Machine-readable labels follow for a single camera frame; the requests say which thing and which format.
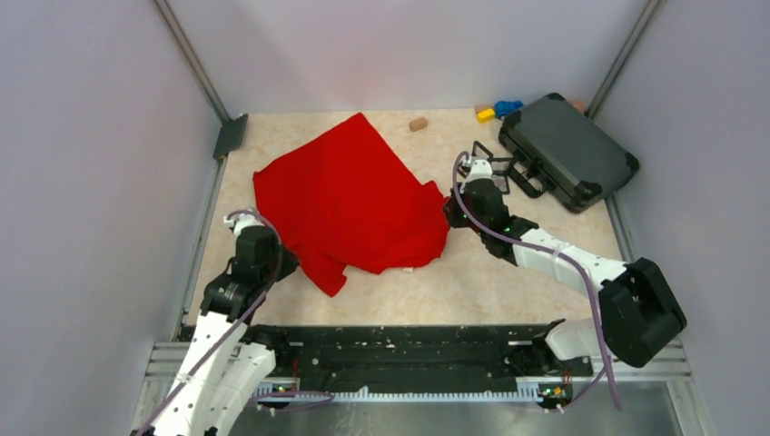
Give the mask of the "red t-shirt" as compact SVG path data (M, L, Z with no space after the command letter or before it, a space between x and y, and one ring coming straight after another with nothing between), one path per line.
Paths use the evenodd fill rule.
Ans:
M362 113L254 173L258 211L330 297L352 266L380 274L438 259L445 196L421 183Z

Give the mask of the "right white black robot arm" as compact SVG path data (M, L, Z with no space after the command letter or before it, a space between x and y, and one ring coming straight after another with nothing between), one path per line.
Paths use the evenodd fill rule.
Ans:
M561 241L510 213L490 180L458 184L443 212L450 227L472 230L492 256L587 297L591 314L586 319L556 322L532 350L540 372L556 374L569 360L584 356L642 368L688 325L657 263L644 257L614 260Z

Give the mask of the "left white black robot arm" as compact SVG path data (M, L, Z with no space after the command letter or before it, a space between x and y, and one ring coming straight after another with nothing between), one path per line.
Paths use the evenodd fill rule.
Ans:
M224 223L236 238L235 254L206 286L172 387L136 435L227 435L257 386L290 367L285 345L243 339L269 290L298 260L257 212L236 211Z

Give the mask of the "open black brooch box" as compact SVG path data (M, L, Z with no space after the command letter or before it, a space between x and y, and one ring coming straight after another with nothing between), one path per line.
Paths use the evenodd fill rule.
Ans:
M471 157L477 157L477 158L489 160L489 158L491 158L492 156L493 156L492 152L487 147L485 147L479 141L475 141L473 143L473 146L470 152L463 152L459 156L459 166L457 169L459 176L464 180L463 175L459 172L459 167L460 167L460 164L466 159Z

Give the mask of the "brown wooden block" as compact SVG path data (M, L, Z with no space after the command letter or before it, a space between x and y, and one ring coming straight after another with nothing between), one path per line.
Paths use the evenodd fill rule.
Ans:
M427 128L428 125L429 125L429 121L428 121L427 118L419 117L419 118L415 118L415 119L413 119L413 120L411 120L409 122L409 129L413 133L415 133L415 132L418 132L420 130L423 130L423 129Z

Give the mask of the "yellow toy block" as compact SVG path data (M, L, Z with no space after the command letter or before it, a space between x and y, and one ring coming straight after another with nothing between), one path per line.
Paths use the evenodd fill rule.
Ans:
M496 118L496 112L493 108L487 108L476 113L477 122L484 124Z

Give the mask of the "tan toy block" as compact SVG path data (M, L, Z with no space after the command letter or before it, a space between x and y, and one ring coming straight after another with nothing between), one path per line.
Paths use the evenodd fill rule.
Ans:
M488 109L492 109L493 106L489 104L477 104L474 106L474 111L476 114L487 111Z

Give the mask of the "dark grey carrying case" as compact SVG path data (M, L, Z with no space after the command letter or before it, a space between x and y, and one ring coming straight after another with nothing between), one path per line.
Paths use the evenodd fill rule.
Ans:
M507 176L529 197L551 193L582 213L625 186L638 159L561 94L547 94L503 118L499 142L511 152Z

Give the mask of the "black corner bracket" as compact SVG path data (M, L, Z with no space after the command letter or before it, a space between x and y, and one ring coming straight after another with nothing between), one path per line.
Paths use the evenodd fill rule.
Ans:
M246 137L248 125L248 114L241 114L225 122L218 133L212 157L223 160L230 152L239 149Z

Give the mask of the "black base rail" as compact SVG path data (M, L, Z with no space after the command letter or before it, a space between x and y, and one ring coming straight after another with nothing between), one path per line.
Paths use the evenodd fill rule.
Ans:
M276 354L274 377L305 391L514 392L526 377L591 376L588 357L558 360L548 324L254 326L243 340Z

